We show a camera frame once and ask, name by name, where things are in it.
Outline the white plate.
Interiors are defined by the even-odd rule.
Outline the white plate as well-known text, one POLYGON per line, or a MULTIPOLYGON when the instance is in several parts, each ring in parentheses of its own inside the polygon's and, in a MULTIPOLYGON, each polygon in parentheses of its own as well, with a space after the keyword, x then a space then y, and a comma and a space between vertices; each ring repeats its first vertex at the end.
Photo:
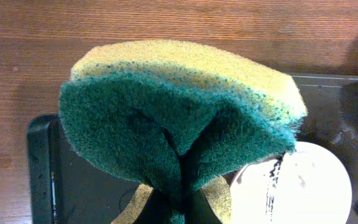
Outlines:
POLYGON ((232 180, 232 223, 345 224, 352 205, 349 174, 317 144, 247 164, 232 180))

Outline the green yellow sponge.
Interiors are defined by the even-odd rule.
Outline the green yellow sponge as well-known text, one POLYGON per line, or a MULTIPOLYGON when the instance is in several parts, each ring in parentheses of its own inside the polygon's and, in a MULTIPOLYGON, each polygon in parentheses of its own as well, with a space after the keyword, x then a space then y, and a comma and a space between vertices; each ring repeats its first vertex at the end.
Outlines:
POLYGON ((137 182, 119 223, 201 223, 212 180, 292 152, 307 109, 292 77, 216 47, 138 40, 91 49, 60 90, 60 121, 95 168, 137 182))

